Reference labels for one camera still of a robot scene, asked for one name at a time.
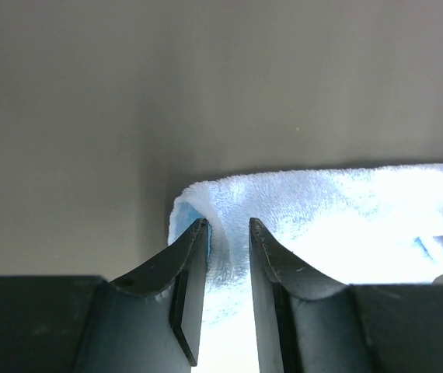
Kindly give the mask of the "light blue towel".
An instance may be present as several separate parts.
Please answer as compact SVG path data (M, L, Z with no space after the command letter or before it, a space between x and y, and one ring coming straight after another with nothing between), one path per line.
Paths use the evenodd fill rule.
M343 284L430 284L443 275L443 164L230 176L187 187L169 242L210 225L199 372L256 372L249 220Z

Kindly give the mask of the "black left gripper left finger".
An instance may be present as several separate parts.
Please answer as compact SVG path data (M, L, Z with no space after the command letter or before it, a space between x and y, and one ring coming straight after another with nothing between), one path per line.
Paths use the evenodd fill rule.
M0 276L0 372L188 372L197 364L209 227L113 281Z

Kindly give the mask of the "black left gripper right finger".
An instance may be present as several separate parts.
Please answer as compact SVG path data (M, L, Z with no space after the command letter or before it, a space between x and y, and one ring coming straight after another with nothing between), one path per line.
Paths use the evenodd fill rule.
M443 283L347 286L256 218L249 258L262 372L443 372Z

